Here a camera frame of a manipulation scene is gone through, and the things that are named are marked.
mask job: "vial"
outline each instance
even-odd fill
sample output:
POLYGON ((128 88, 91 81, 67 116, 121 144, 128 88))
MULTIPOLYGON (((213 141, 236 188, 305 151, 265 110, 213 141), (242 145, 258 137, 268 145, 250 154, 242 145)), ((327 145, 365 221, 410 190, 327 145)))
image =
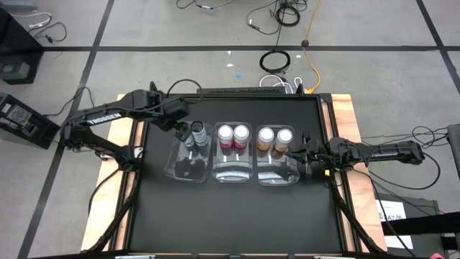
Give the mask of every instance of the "vial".
POLYGON ((293 133, 288 129, 282 129, 276 136, 274 148, 278 152, 283 153, 288 149, 288 145, 291 141, 293 141, 293 133))
POLYGON ((195 144, 199 147, 206 146, 208 144, 208 135, 204 130, 204 124, 202 122, 194 122, 192 123, 191 129, 195 144))
POLYGON ((229 125, 222 125, 217 130, 218 142, 222 148, 231 148, 233 145, 233 129, 229 125))
POLYGON ((249 139, 249 130, 244 125, 236 126, 234 130, 234 144, 237 148, 245 148, 249 139))
POLYGON ((269 127, 265 127, 259 131, 257 135, 257 148, 262 151, 269 150, 275 134, 269 127))
POLYGON ((195 140, 193 139, 192 132, 188 135, 187 139, 184 141, 185 147, 192 147, 195 144, 195 140))

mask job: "clear plastic container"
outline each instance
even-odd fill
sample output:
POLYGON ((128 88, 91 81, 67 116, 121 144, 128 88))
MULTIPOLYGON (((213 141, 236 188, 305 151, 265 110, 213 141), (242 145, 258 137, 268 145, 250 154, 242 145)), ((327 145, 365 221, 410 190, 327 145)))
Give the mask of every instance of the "clear plastic container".
POLYGON ((213 131, 213 169, 212 174, 221 183, 244 183, 252 177, 252 127, 244 122, 219 122, 213 131), (248 129, 246 146, 241 141, 228 147, 228 140, 219 141, 218 130, 221 126, 230 126, 235 133, 236 127, 244 125, 248 129))
POLYGON ((170 157, 165 167, 166 176, 178 181, 195 183, 203 183, 206 180, 213 127, 206 123, 203 125, 208 135, 208 144, 203 147, 197 144, 187 147, 186 141, 181 142, 176 137, 173 138, 170 157))
POLYGON ((285 155, 295 149, 294 128, 287 125, 262 125, 256 129, 256 134, 264 127, 269 127, 275 135, 269 150, 262 151, 256 148, 257 177, 263 186, 286 186, 297 183, 300 178, 297 161, 285 155), (293 140, 287 145, 285 152, 278 152, 274 148, 280 130, 287 129, 292 132, 293 140))

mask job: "gray floor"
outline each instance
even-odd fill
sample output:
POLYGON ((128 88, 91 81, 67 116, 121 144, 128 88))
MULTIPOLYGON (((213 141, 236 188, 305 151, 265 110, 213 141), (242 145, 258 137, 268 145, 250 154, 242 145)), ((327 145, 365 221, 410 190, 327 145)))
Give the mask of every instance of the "gray floor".
MULTIPOLYGON (((218 5, 224 0, 201 4, 218 5)), ((246 26, 251 9, 270 1, 236 0, 214 15, 191 6, 179 10, 173 0, 115 0, 105 29, 103 46, 273 45, 276 36, 264 36, 246 26)), ((51 12, 54 22, 64 22, 68 38, 64 46, 91 46, 107 0, 37 1, 40 12, 51 12)), ((454 0, 425 0, 429 14, 445 45, 460 45, 454 0)), ((281 45, 298 45, 305 37, 316 2, 308 2, 297 27, 282 29, 281 45)), ((252 16, 267 31, 276 28, 267 10, 252 16)), ((28 20, 21 19, 27 26, 28 20)), ((49 32, 61 36, 59 29, 49 32)), ((310 38, 312 45, 425 45, 435 42, 415 0, 323 0, 310 38)), ((205 87, 258 86, 266 73, 259 67, 259 51, 215 52, 99 52, 86 84, 97 104, 113 101, 117 94, 147 88, 154 81, 167 90, 176 80, 192 78, 205 87)), ((85 52, 45 53, 32 85, 9 86, 0 91, 13 94, 42 113, 59 111, 78 87, 88 59, 85 52)), ((449 53, 460 66, 460 53, 449 53)), ((290 52, 292 64, 286 78, 296 76, 304 85, 316 84, 302 52, 290 52)), ((460 96, 439 51, 430 52, 310 52, 321 73, 318 92, 351 94, 362 136, 410 132, 417 125, 432 129, 459 123, 460 96)), ((270 58, 276 66, 280 61, 270 58)), ((177 92, 194 92, 184 83, 177 92)), ((85 95, 80 108, 88 107, 85 95)), ((53 118, 57 123, 66 114, 53 118)), ((95 128, 107 136, 109 125, 95 128)), ((37 204, 56 145, 49 150, 0 140, 0 257, 16 258, 37 204)), ((388 187, 402 196, 435 199, 445 212, 460 210, 460 182, 449 147, 427 150, 441 166, 439 182, 425 191, 388 187)), ((89 196, 96 185, 100 160, 91 153, 66 151, 52 186, 29 257, 78 253, 87 219, 89 196)), ((432 181, 434 165, 427 160, 418 167, 397 163, 372 164, 382 177, 408 186, 432 181)))

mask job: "black cable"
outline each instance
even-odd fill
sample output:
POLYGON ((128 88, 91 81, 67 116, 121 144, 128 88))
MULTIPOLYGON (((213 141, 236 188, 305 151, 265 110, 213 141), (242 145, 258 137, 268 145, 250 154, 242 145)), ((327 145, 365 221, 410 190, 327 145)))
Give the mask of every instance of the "black cable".
POLYGON ((180 1, 180 0, 176 0, 175 5, 176 5, 179 9, 185 9, 185 8, 189 7, 191 4, 195 3, 196 0, 192 0, 192 2, 190 2, 189 4, 186 4, 185 6, 179 6, 179 1, 180 1))
POLYGON ((289 4, 280 4, 280 8, 276 11, 275 19, 278 21, 278 23, 281 26, 294 27, 295 25, 299 24, 299 22, 300 22, 300 12, 296 8, 292 7, 289 4), (286 9, 289 9, 289 10, 293 11, 294 15, 297 17, 297 19, 294 22, 287 23, 287 22, 283 21, 286 9))
POLYGON ((414 127, 412 132, 409 133, 409 134, 398 134, 398 135, 380 135, 380 136, 370 136, 370 137, 362 137, 362 142, 365 143, 365 144, 368 144, 368 145, 371 145, 369 144, 368 142, 364 141, 364 139, 373 139, 373 138, 381 138, 381 137, 385 137, 385 138, 390 138, 390 137, 402 137, 402 138, 397 138, 397 139, 394 139, 394 140, 389 140, 387 142, 383 142, 383 143, 380 143, 380 145, 384 145, 384 144, 389 144, 389 143, 392 143, 392 142, 397 142, 397 141, 402 141, 402 140, 406 140, 408 138, 414 138, 417 142, 419 142, 421 144, 421 147, 423 149, 427 149, 429 147, 440 147, 440 146, 444 146, 444 145, 448 145, 449 143, 443 143, 443 144, 439 144, 439 145, 434 145, 435 142, 439 141, 439 140, 442 140, 444 138, 446 138, 446 134, 445 133, 438 133, 438 131, 440 130, 445 130, 446 127, 442 127, 442 128, 438 128, 438 129, 435 129, 435 130, 431 130, 430 128, 426 127, 426 126, 417 126, 417 127, 414 127), (415 131, 419 128, 423 128, 423 129, 427 129, 428 131, 427 132, 421 132, 421 133, 415 133, 415 131), (420 135, 432 135, 433 136, 433 140, 432 141, 429 141, 429 142, 423 142, 421 140, 419 140, 417 138, 417 136, 420 136, 420 135), (435 139, 435 135, 441 135, 443 137, 440 137, 438 139, 435 139))
POLYGON ((263 31, 260 29, 260 27, 258 27, 258 26, 256 26, 256 25, 254 25, 254 24, 251 23, 251 19, 249 18, 249 16, 250 16, 253 12, 255 12, 255 11, 257 11, 257 10, 260 10, 260 9, 263 9, 263 8, 267 8, 267 7, 271 6, 272 4, 276 4, 277 2, 278 2, 278 0, 275 0, 275 1, 273 1, 273 2, 271 2, 271 3, 269 3, 269 4, 267 4, 267 5, 264 5, 264 6, 262 6, 262 7, 257 7, 256 9, 251 10, 251 11, 246 15, 246 25, 249 26, 249 27, 251 27, 252 29, 255 29, 256 31, 262 33, 263 35, 274 35, 274 34, 276 34, 276 33, 280 30, 280 25, 279 25, 279 24, 278 24, 278 26, 277 26, 277 29, 276 29, 274 32, 263 32, 263 31))
MULTIPOLYGON (((371 179, 371 184, 372 184, 372 186, 374 187, 374 189, 377 190, 377 188, 376 188, 375 185, 374 185, 374 181, 372 181, 372 179, 371 179)), ((406 249, 407 252, 408 252, 410 255, 412 255, 413 257, 416 258, 415 254, 412 253, 412 251, 408 248, 408 246, 403 242, 403 240, 401 239, 401 237, 396 233, 395 229, 393 228, 393 226, 391 225, 390 221, 388 220, 387 213, 385 212, 385 208, 383 207, 382 200, 380 199, 379 192, 378 192, 378 191, 375 191, 375 194, 377 195, 377 199, 379 200, 380 207, 382 208, 383 217, 384 217, 385 222, 387 223, 388 228, 390 229, 391 233, 392 233, 394 236, 396 236, 396 238, 401 242, 401 245, 404 247, 404 249, 406 249)))
MULTIPOLYGON (((285 14, 283 13, 282 14, 282 18, 281 18, 281 22, 283 21, 283 19, 285 18, 285 14)), ((279 25, 279 30, 278 30, 278 37, 276 39, 276 44, 275 44, 275 47, 273 48, 273 50, 265 53, 259 60, 259 66, 262 70, 268 72, 268 73, 271 73, 271 74, 276 74, 276 73, 283 73, 289 68, 290 66, 290 56, 287 52, 283 51, 283 50, 276 50, 277 46, 278 46, 278 42, 280 41, 280 35, 281 35, 281 29, 282 29, 282 24, 280 23, 279 25), (281 55, 284 55, 286 57, 286 64, 284 64, 282 67, 280 68, 267 68, 265 65, 264 65, 264 60, 266 57, 268 57, 269 55, 272 55, 272 54, 281 54, 281 55)))
MULTIPOLYGON (((433 185, 435 185, 438 180, 439 180, 439 177, 441 176, 441 167, 439 166, 439 163, 438 161, 436 161, 436 159, 434 159, 431 155, 427 154, 425 151, 422 151, 422 150, 416 150, 414 148, 403 148, 403 149, 406 149, 406 150, 413 150, 413 151, 416 151, 416 152, 420 152, 422 154, 424 154, 425 156, 427 156, 428 158, 430 158, 435 164, 436 164, 436 167, 438 169, 438 172, 437 172, 437 175, 436 175, 436 178, 434 179, 434 181, 430 184, 428 184, 427 186, 424 186, 424 187, 409 187, 409 186, 402 186, 400 184, 397 184, 397 183, 393 183, 393 182, 390 182, 388 180, 385 180, 384 178, 378 176, 377 174, 371 172, 371 170, 369 170, 369 172, 377 177, 378 179, 380 179, 381 181, 384 181, 385 183, 388 183, 388 184, 391 184, 393 186, 397 186, 397 187, 400 187, 400 188, 405 188, 405 189, 408 189, 408 190, 415 190, 415 191, 419 191, 419 190, 425 190, 427 188, 430 188, 432 187, 433 185)), ((366 165, 366 167, 369 166, 369 162, 370 162, 370 158, 372 157, 372 155, 374 155, 375 152, 379 151, 381 149, 376 149, 374 151, 372 151, 369 156, 367 157, 367 160, 364 160, 364 164, 366 165)))
POLYGON ((72 97, 70 100, 68 100, 68 101, 63 105, 63 107, 61 108, 61 110, 60 110, 59 112, 54 113, 54 114, 43 114, 43 116, 45 116, 45 117, 53 117, 53 116, 57 116, 57 115, 62 114, 63 111, 64 111, 64 109, 65 109, 65 107, 66 107, 70 102, 72 102, 73 100, 75 100, 75 98, 77 98, 77 97, 79 97, 81 94, 83 94, 83 92, 84 92, 85 89, 88 90, 89 99, 91 100, 91 105, 92 105, 93 108, 94 108, 95 105, 94 105, 94 100, 93 100, 93 94, 91 93, 91 90, 90 90, 88 87, 83 86, 83 87, 80 87, 80 88, 77 89, 77 91, 75 92, 75 94, 73 95, 73 97, 72 97))
POLYGON ((50 25, 42 30, 40 30, 39 32, 37 32, 37 34, 35 34, 34 36, 34 39, 38 40, 40 38, 46 38, 48 40, 49 43, 53 43, 53 42, 62 42, 64 41, 66 38, 67 38, 67 27, 62 23, 62 22, 56 22, 54 23, 53 25, 50 25), (45 36, 39 36, 39 34, 43 33, 44 31, 46 31, 47 29, 50 29, 50 28, 53 28, 54 26, 56 25, 61 25, 64 29, 64 36, 62 39, 54 39, 52 38, 51 36, 48 36, 48 35, 45 35, 45 36))
POLYGON ((104 180, 102 180, 102 182, 100 182, 100 184, 98 184, 96 186, 96 188, 94 189, 93 193, 91 194, 91 197, 89 198, 89 204, 88 204, 88 215, 91 211, 91 205, 93 204, 93 199, 94 199, 94 196, 96 195, 96 193, 98 192, 99 188, 101 186, 103 186, 105 184, 105 182, 107 182, 108 180, 110 180, 113 176, 115 176, 116 173, 118 173, 120 171, 120 168, 117 168, 113 173, 109 174, 104 180))
POLYGON ((195 0, 195 5, 198 6, 198 7, 200 7, 200 8, 209 9, 209 10, 215 10, 215 9, 217 9, 217 8, 221 8, 221 7, 223 7, 223 6, 229 5, 229 4, 231 4, 231 3, 235 2, 235 1, 236 1, 236 0, 231 0, 230 2, 225 3, 225 4, 221 4, 220 6, 212 7, 212 6, 204 6, 204 5, 202 5, 202 4, 198 4, 198 0, 195 0))
POLYGON ((200 84, 199 84, 197 81, 194 81, 194 80, 188 79, 188 78, 186 78, 186 79, 181 79, 181 80, 179 80, 179 81, 174 82, 174 83, 172 84, 172 86, 167 90, 166 98, 169 97, 170 92, 171 92, 171 90, 174 88, 174 86, 176 86, 176 85, 177 85, 178 83, 180 83, 180 82, 192 82, 192 83, 194 83, 194 84, 200 89, 200 99, 199 99, 197 102, 191 103, 191 104, 197 104, 197 103, 199 103, 200 101, 203 100, 203 88, 201 88, 200 84))

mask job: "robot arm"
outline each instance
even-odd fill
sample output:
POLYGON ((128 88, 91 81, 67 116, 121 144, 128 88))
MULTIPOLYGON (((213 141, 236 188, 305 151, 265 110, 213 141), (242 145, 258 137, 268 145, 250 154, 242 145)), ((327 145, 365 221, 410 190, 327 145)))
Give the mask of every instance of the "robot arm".
POLYGON ((97 156, 108 155, 115 158, 122 170, 135 171, 139 166, 139 159, 134 156, 133 147, 120 147, 95 135, 90 127, 127 117, 151 122, 163 131, 175 129, 175 136, 183 141, 190 134, 190 127, 178 120, 188 116, 188 104, 178 97, 164 99, 163 96, 163 92, 156 88, 153 91, 135 90, 119 101, 79 110, 63 123, 61 139, 69 149, 87 147, 96 151, 97 156))

